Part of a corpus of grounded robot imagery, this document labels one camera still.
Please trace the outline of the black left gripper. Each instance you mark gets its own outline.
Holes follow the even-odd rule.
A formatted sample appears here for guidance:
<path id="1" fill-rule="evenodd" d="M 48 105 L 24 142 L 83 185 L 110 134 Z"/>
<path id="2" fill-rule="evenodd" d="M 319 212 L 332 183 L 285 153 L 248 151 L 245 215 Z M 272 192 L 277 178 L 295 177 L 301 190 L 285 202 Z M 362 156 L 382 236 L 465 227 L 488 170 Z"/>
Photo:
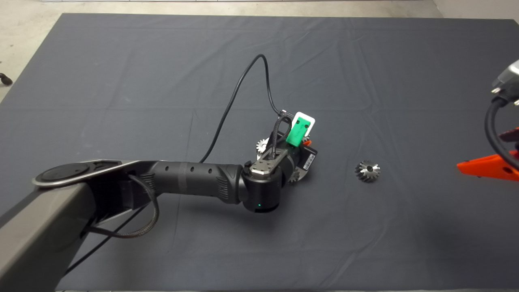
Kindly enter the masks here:
<path id="1" fill-rule="evenodd" d="M 305 176 L 317 157 L 318 151 L 311 147 L 312 141 L 306 139 L 303 145 L 298 147 L 289 145 L 289 162 L 292 166 L 291 174 L 298 173 L 298 176 Z"/>

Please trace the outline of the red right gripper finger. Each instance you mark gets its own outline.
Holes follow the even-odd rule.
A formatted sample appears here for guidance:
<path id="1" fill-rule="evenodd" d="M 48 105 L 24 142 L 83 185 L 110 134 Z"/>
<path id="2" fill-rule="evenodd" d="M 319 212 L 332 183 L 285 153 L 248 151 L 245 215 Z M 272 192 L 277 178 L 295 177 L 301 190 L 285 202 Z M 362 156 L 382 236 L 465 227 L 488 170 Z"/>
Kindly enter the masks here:
<path id="1" fill-rule="evenodd" d="M 457 164 L 462 174 L 475 177 L 519 181 L 519 172 L 499 155 L 481 157 Z"/>
<path id="2" fill-rule="evenodd" d="M 513 128 L 509 131 L 505 131 L 499 135 L 502 142 L 512 143 L 519 142 L 519 128 Z"/>

